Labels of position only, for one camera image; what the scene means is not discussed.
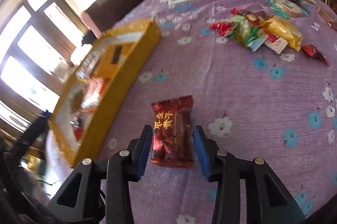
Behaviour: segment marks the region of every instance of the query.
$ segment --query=metal screw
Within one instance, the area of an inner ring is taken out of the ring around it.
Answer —
[[[226,150],[218,150],[218,155],[221,157],[227,156],[227,151]]]
[[[122,156],[122,157],[126,157],[129,155],[129,151],[128,150],[122,150],[119,152],[119,155]]]
[[[85,158],[84,160],[82,160],[82,164],[83,165],[89,165],[91,163],[91,159],[90,158]]]
[[[255,159],[255,163],[258,164],[258,165],[262,165],[262,164],[264,164],[264,162],[265,161],[262,158],[256,158]]]

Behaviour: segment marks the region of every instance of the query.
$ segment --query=blue gripper pad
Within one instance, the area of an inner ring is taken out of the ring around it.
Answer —
[[[209,160],[208,154],[206,152],[205,144],[203,143],[203,138],[201,136],[201,133],[198,130],[198,127],[199,126],[194,128],[193,142],[194,142],[194,146],[195,146],[195,151],[197,152],[197,156],[198,156],[198,160],[199,160],[201,170],[203,171],[203,175],[207,180],[209,180],[210,177],[211,177],[210,160]]]
[[[149,125],[146,125],[143,129],[142,135],[143,134],[145,135],[144,143],[141,147],[139,158],[138,158],[138,170],[137,170],[138,180],[140,180],[140,178],[145,173],[147,159],[149,157],[149,152],[150,152],[151,144],[152,144],[152,127]]]

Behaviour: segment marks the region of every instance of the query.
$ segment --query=window frame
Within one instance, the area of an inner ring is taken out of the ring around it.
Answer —
[[[8,48],[2,62],[0,63],[0,75],[3,68],[8,60],[9,56],[13,56],[18,60],[23,67],[33,75],[38,81],[44,84],[46,87],[51,89],[57,95],[61,95],[63,82],[54,75],[49,75],[42,68],[40,68],[32,59],[30,59],[22,49],[17,45],[18,41],[32,25],[42,37],[57,51],[63,58],[69,63],[71,53],[75,50],[75,46],[68,40],[68,38],[54,25],[54,23],[47,17],[44,10],[53,2],[55,2],[63,13],[72,21],[79,30],[85,34],[88,30],[84,23],[81,21],[80,17],[71,9],[65,0],[47,0],[36,12],[29,5],[28,0],[22,1],[13,10],[11,15],[4,21],[0,26],[0,33],[5,29],[11,18],[16,14],[16,12],[24,6],[28,12],[31,14],[31,18],[19,31],[19,33],[14,38],[12,44]],[[34,106],[32,103],[21,97],[14,90],[12,90],[2,79],[0,79],[0,100],[6,104],[10,109],[12,109],[17,114],[21,115],[23,118],[29,122],[33,122],[37,115],[41,114],[41,110]],[[14,137],[21,135],[21,132],[16,128],[9,125],[7,122],[0,118],[0,128],[11,134]]]

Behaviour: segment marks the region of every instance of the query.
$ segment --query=red candy wrapper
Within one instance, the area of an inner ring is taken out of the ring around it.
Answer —
[[[165,167],[192,167],[189,143],[192,96],[151,105],[155,117],[151,162]]]
[[[323,53],[314,45],[302,45],[301,48],[307,53],[311,58],[322,61],[330,66],[327,58]]]

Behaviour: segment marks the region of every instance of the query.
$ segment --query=purple bedsheet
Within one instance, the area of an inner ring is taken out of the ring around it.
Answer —
[[[169,7],[145,0],[118,23],[155,16],[162,39],[127,94],[99,158],[126,148],[145,124],[153,125],[152,102],[192,95],[193,124],[237,158],[264,158],[310,215],[337,193],[337,32],[308,4],[310,17],[290,21],[303,44],[320,48],[330,67],[288,47],[281,56],[265,46],[253,53],[208,30],[234,7],[258,12],[268,4],[193,0]],[[314,22],[319,27],[311,27]],[[211,223],[217,183],[206,181],[196,155],[189,170],[148,161],[141,181],[129,185],[137,224]],[[245,223],[245,207],[241,211]]]

